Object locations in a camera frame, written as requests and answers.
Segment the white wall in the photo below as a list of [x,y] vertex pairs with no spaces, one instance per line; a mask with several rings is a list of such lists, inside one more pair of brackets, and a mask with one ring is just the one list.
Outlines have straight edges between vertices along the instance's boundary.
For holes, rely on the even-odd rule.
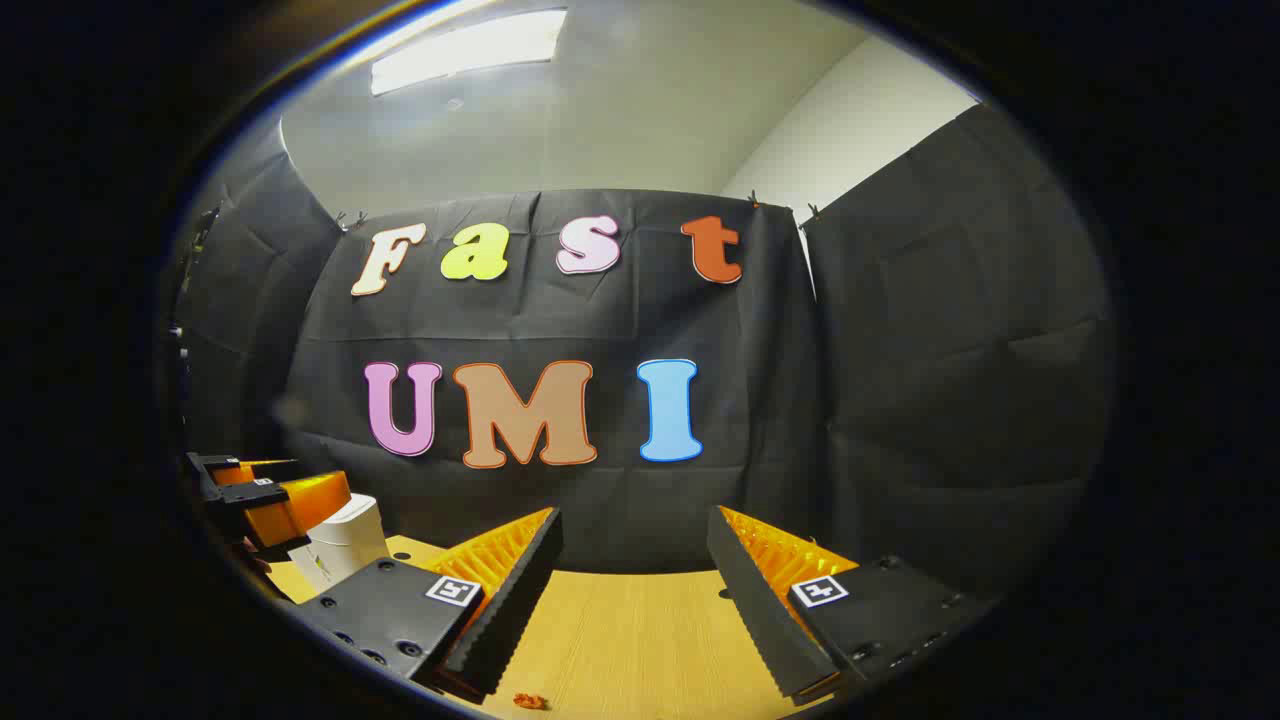
[[803,223],[809,202],[826,208],[972,105],[941,73],[870,37],[769,131],[721,195],[755,190],[760,202],[790,206]]

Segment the ceiling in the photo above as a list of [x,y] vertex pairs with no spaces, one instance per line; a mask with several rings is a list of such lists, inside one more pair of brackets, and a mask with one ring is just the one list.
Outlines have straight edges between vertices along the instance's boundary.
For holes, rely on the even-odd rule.
[[367,63],[319,82],[284,114],[298,172],[352,217],[527,190],[714,195],[865,37],[792,0],[499,0],[431,33],[566,6],[550,63],[379,97]]

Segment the blue letter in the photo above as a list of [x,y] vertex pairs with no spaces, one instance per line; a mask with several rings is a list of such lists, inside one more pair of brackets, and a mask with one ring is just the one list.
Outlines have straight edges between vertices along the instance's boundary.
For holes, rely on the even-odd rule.
[[689,380],[698,374],[690,360],[649,360],[636,368],[649,386],[649,442],[640,457],[650,462],[676,462],[698,457],[703,443],[694,439],[689,421]]

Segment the pink letter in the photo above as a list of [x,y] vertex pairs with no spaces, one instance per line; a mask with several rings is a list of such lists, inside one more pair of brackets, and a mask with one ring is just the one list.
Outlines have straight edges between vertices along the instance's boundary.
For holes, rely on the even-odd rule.
[[413,363],[406,374],[413,380],[413,432],[403,433],[392,419],[392,382],[399,369],[390,363],[370,363],[365,368],[369,380],[369,425],[378,445],[396,455],[413,457],[431,447],[435,437],[435,380],[440,366],[435,363]]
[[618,232],[618,223],[608,215],[570,220],[561,231],[561,250],[556,254],[556,266],[566,275],[599,273],[618,261],[622,251],[608,236]]

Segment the yellow letter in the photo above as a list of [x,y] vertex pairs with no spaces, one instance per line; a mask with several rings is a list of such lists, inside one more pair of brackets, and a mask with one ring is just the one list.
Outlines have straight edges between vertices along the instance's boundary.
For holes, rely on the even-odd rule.
[[453,236],[453,245],[444,260],[440,260],[440,272],[451,281],[461,281],[475,277],[477,281],[492,281],[507,269],[507,261],[502,258],[507,252],[507,238],[511,232],[498,223],[480,223],[458,231]]
[[371,240],[374,246],[369,250],[369,260],[365,260],[365,272],[360,274],[356,284],[351,286],[351,295],[374,295],[387,287],[387,281],[383,279],[383,268],[387,268],[389,273],[399,269],[399,264],[404,261],[404,254],[408,251],[408,245],[402,241],[407,240],[411,245],[417,245],[422,242],[424,237],[426,237],[426,225],[422,223],[375,234]]
[[467,425],[471,450],[462,455],[468,468],[502,468],[507,455],[495,447],[494,430],[527,465],[547,428],[547,447],[539,455],[548,465],[581,465],[595,460],[595,448],[586,441],[586,380],[591,365],[579,360],[557,360],[543,369],[538,387],[526,405],[507,373],[493,363],[472,363],[453,372],[453,382],[467,393]]

